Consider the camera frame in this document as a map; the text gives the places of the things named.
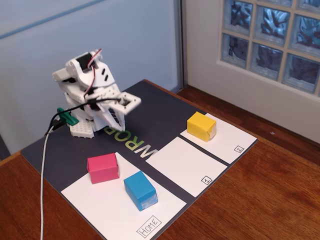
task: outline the wire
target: wire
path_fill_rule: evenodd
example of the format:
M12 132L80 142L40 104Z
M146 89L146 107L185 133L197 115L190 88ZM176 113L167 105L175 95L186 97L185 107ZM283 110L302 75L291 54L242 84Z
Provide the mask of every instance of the wire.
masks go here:
M89 104L96 104L96 103L100 103L100 102L104 102L104 101L108 101L108 100L116 100L118 102L121 101L120 98L117 98L117 97L111 97L111 98L102 98L102 99L89 99L87 102L83 103L83 104L80 104L78 106L75 106L75 107L72 107L72 108L69 108L67 110L64 110L64 111L61 111L61 112L57 112L55 115L53 115L53 117L51 118L51 121L50 121L50 125L49 125L49 128L48 130L46 131L46 133L44 134L45 136L50 132L50 129L53 125L53 122L55 120L55 118L59 115L59 114L63 114L63 113L67 113L67 112L71 112L72 110L76 110L76 109L79 109L83 106L86 106L86 105L89 105Z
M90 61L87 64L87 68L90 68L90 65L94 62L94 60L98 57L98 53L100 53L102 51L102 48L100 48L98 51L96 51L96 53L92 56L92 58L90 59ZM95 79L96 79L96 71L95 71L95 66L92 65L92 72L93 72L93 79L92 82L90 84L90 86L85 90L83 97L85 97L87 95L87 93L89 92L89 90L92 88L92 86L94 85Z
M108 101L108 100L117 100L118 102L120 102L120 98L103 98L103 99L89 99L86 103L80 104L78 106L69 108L67 110L61 111L56 113L55 115L53 115L51 121L50 121L50 125L49 128L47 130L47 132L45 133L45 140L44 140L44 145L43 145L43 153L42 153L42 164L41 164L41 181L40 181L40 213L41 213L41 228L40 228L40 240L43 240L44 238L44 170L45 170L45 158L46 158L46 148L47 148L47 141L48 141L48 137L49 134L51 133L51 131L54 129L53 126L53 121L55 120L55 118L59 115L59 114L63 114L66 112L70 112L72 110L81 108L85 105L88 104L96 104L96 103L100 103L100 102L104 102L104 101Z
M101 51L102 51L102 48L100 48L98 51L96 51L96 53L92 56L92 58L88 62L87 68L90 67L90 65L93 63L93 61L98 57L98 53L100 53Z
M52 131L54 126L49 129L48 134L45 136L42 154L42 165L41 165L41 183L40 183L40 212L41 212L41 231L40 240L44 238L44 169L45 169L45 157L46 157L46 147L49 137L49 133Z

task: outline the pink cube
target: pink cube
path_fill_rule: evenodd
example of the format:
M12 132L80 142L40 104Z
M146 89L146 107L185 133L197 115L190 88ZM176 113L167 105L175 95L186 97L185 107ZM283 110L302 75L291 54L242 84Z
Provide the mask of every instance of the pink cube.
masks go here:
M115 153L88 158L87 169L93 184L119 178Z

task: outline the red wire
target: red wire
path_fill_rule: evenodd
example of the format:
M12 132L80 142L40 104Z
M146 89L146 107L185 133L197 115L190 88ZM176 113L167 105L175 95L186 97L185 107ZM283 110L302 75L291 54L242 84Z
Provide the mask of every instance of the red wire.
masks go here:
M94 59L98 53L100 53L102 50L102 48L100 48L90 59L90 61L88 62L87 68L89 68L90 64L92 63L92 59ZM89 92L89 90L92 88L92 86L94 85L95 79L96 79L96 71L95 71L95 66L91 66L92 71L93 71L93 80L90 84L90 86L85 90L83 97L85 97L87 95L87 93Z

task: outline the paper sheet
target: paper sheet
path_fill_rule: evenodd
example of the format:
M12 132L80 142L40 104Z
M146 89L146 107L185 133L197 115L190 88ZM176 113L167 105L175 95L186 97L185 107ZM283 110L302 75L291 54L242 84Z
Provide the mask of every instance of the paper sheet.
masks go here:
M227 168L179 137L146 162L194 197Z
M120 178L92 184L89 173L61 193L108 240L149 240L186 203L145 174L158 203L139 211L126 193L124 179L139 169L116 153Z
M206 116L216 120L216 135L211 140L205 142L191 135L187 130L180 134L228 164L232 164L257 139L209 113Z

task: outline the block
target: block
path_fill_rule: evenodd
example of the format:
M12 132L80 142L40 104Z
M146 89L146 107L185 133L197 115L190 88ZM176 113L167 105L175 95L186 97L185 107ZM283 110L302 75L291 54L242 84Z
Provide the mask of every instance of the block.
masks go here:
M158 202L156 189L142 171L138 171L124 180L124 188L139 211Z
M217 133L217 123L212 118L203 115L200 112L195 112L186 121L186 131L197 138L208 142Z
M87 169L92 184L119 178L119 166L115 153L88 158Z

